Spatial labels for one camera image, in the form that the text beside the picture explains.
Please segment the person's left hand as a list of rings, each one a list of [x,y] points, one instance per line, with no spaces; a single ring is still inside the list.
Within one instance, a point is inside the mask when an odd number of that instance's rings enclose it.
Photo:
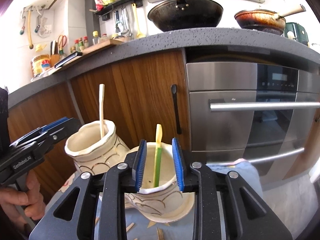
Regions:
[[[28,187],[27,192],[17,191],[10,187],[1,188],[1,208],[14,226],[20,230],[24,229],[27,222],[17,211],[16,205],[26,206],[25,216],[33,220],[41,219],[46,208],[43,195],[40,193],[40,183],[33,170],[28,172],[26,185]]]

